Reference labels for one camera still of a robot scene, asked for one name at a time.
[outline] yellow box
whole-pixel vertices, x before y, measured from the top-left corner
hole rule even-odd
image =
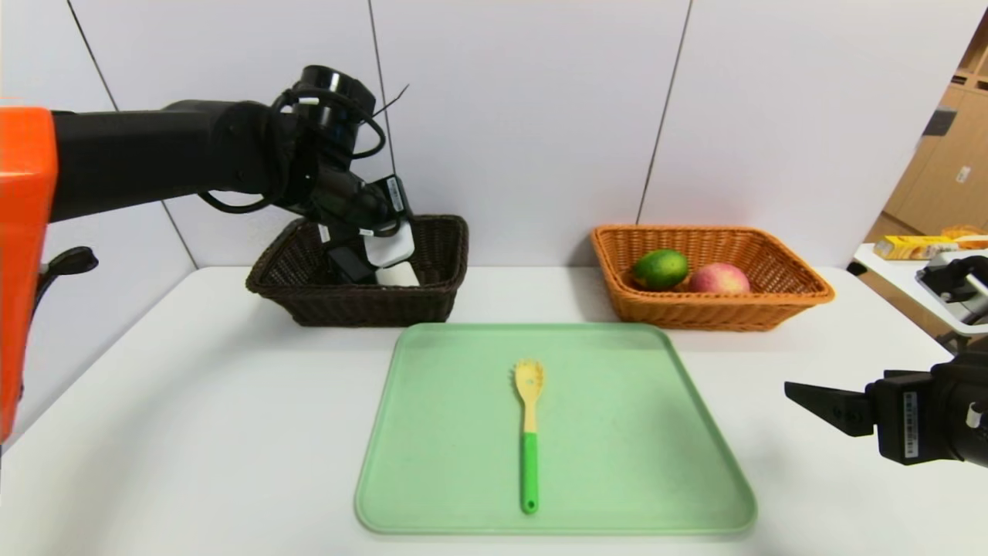
[[[946,235],[886,235],[874,245],[874,254],[885,260],[929,260],[957,250],[956,240]]]

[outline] yellow spoon head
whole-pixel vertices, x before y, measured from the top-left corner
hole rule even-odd
[[[545,371],[534,359],[522,359],[515,365],[515,388],[526,404],[533,404],[542,393]]]

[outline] orange robot part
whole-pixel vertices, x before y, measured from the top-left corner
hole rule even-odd
[[[43,108],[0,108],[0,443],[14,428],[24,352],[58,174],[55,127]]]

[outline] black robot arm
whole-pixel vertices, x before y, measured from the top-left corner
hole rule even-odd
[[[847,435],[877,429],[878,452],[903,465],[988,466],[988,353],[964,352],[930,372],[885,371],[863,393],[787,382],[785,395]]]
[[[151,112],[53,113],[50,221],[198,194],[228,213],[282,207],[327,226],[334,242],[389,236],[409,214],[401,180],[366,183],[350,171],[354,158],[384,146],[374,102],[360,81],[311,65],[273,106],[189,100]],[[362,125],[378,143],[354,153]],[[213,191],[262,199],[230,206]]]

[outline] white wall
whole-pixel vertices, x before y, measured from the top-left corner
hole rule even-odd
[[[482,265],[591,264],[633,223],[688,0],[373,0],[398,175]]]
[[[183,99],[270,104],[309,64],[335,67],[383,105],[367,0],[74,0],[86,38],[121,110]],[[363,133],[358,149],[372,146]],[[385,150],[351,168],[368,180],[393,173]],[[218,195],[233,204],[255,198]],[[227,215],[198,197],[167,201],[199,266],[251,265],[296,215],[268,208]]]
[[[75,112],[110,102],[64,0],[4,0],[2,94]],[[85,369],[194,267],[160,203],[48,227],[42,260],[76,245],[100,265],[58,278],[32,323],[16,439]]]
[[[694,2],[641,223],[754,226],[847,264],[985,5]]]

